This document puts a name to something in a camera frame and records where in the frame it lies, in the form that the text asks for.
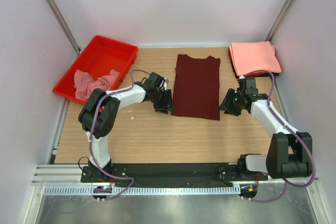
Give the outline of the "dark maroon t shirt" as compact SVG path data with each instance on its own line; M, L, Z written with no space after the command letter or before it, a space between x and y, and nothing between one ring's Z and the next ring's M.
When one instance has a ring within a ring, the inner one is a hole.
M220 59L208 56L196 59L179 54L173 89L174 116L220 120Z

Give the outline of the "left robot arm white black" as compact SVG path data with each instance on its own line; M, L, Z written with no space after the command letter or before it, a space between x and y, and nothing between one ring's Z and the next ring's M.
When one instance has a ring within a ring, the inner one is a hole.
M78 116L88 138L90 153L88 165L81 169L82 182L107 182L115 178L108 151L108 135L120 109L137 103L152 102L156 112L174 112L168 82L167 78L151 72L141 81L132 81L126 88L113 91L98 88L92 92Z

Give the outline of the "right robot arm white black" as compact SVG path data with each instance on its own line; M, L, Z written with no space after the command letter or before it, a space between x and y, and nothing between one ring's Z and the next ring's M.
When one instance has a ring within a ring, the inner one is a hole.
M234 116L246 110L270 136L266 155L245 154L236 167L239 178L248 180L255 172L274 179L309 177L313 175L312 137L291 126L274 107L270 96L260 93L255 78L240 78L237 89L228 89L220 111Z

